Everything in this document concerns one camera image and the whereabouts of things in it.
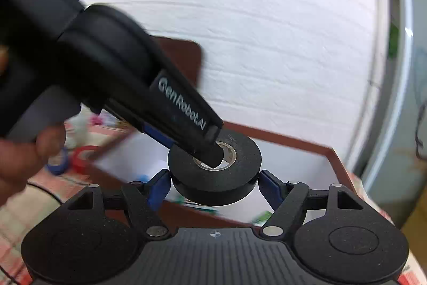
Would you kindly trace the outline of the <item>person's left hand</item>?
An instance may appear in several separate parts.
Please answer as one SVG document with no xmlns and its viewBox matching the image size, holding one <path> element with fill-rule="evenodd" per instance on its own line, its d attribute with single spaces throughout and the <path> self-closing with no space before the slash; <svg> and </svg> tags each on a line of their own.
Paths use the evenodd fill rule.
<svg viewBox="0 0 427 285">
<path fill-rule="evenodd" d="M 1 139 L 1 205 L 25 189 L 27 180 L 62 150 L 65 138 L 64 125 L 55 124 L 43 130 L 34 143 Z"/>
</svg>

